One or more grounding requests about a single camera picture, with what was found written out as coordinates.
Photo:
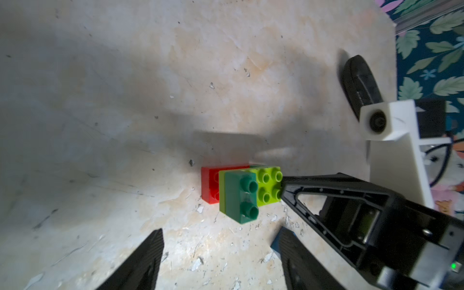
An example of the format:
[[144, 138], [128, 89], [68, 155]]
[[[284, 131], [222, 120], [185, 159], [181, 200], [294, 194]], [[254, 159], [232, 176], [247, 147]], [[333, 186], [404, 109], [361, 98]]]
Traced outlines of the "lime green lego brick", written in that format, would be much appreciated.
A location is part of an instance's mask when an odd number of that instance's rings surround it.
[[251, 172], [256, 174], [258, 191], [258, 207], [276, 203], [280, 201], [281, 182], [283, 174], [278, 166], [265, 166], [262, 164], [250, 164], [249, 168], [221, 170], [218, 173], [219, 178], [219, 210], [226, 214], [225, 200], [225, 173], [226, 172]]

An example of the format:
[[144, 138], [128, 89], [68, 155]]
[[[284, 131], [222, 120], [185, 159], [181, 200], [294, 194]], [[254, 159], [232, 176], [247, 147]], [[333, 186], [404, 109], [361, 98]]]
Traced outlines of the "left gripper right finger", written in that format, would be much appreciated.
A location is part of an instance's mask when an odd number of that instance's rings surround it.
[[289, 290], [342, 290], [344, 287], [309, 252], [296, 234], [282, 227], [277, 234], [277, 252]]

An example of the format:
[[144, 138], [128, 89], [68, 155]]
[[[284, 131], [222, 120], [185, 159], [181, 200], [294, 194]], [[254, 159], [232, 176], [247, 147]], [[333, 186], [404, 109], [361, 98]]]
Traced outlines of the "small dark green lego brick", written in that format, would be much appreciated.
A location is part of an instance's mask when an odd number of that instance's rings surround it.
[[239, 224], [255, 221], [259, 215], [256, 174], [243, 170], [228, 171], [224, 182], [226, 215]]

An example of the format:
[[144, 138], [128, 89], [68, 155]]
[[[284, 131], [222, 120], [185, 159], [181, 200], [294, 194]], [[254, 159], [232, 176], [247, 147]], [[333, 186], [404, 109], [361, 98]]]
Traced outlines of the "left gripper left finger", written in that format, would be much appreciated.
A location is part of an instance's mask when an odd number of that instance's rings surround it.
[[98, 290], [154, 290], [164, 251], [163, 230], [154, 230]]

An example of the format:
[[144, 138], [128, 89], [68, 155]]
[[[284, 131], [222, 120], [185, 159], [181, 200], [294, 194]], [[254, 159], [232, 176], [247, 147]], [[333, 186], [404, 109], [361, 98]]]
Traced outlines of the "blue lego brick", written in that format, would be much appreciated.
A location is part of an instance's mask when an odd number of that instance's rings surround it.
[[280, 251], [280, 247], [279, 247], [281, 235], [282, 235], [282, 232], [279, 231], [279, 232], [276, 234], [274, 240], [273, 240], [272, 243], [271, 243], [271, 249], [274, 251], [274, 253], [275, 253], [278, 257], [281, 256], [281, 251]]

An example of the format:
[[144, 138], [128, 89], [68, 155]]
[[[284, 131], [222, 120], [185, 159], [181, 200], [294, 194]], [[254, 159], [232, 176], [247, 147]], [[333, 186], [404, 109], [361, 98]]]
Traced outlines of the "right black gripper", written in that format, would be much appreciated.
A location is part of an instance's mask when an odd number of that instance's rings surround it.
[[281, 199], [371, 285], [461, 290], [463, 221], [352, 176], [286, 176]]

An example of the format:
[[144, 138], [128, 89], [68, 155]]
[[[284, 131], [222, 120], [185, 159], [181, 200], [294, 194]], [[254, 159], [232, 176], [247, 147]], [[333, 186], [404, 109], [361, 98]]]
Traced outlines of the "red lego brick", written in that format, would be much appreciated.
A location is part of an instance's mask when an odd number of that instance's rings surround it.
[[201, 197], [208, 204], [219, 203], [219, 172], [221, 170], [247, 169], [250, 164], [221, 165], [201, 168]]

